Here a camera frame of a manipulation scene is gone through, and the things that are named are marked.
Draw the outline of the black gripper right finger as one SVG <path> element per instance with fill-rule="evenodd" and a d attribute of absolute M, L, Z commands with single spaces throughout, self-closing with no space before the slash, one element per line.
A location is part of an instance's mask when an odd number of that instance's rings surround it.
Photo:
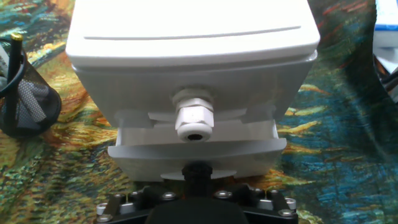
<path fill-rule="evenodd" d="M 243 214 L 246 223 L 299 223 L 296 200 L 285 197 L 278 190 L 233 184 L 215 191 L 212 197 L 234 205 Z"/>

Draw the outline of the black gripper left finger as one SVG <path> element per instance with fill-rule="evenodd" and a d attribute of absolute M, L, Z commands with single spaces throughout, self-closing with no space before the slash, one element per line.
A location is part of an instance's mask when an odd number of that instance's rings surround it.
<path fill-rule="evenodd" d="M 126 194 L 113 194 L 106 203 L 96 206 L 95 223 L 186 223 L 186 213 L 164 205 L 178 199 L 175 192 L 159 186 L 145 186 Z"/>

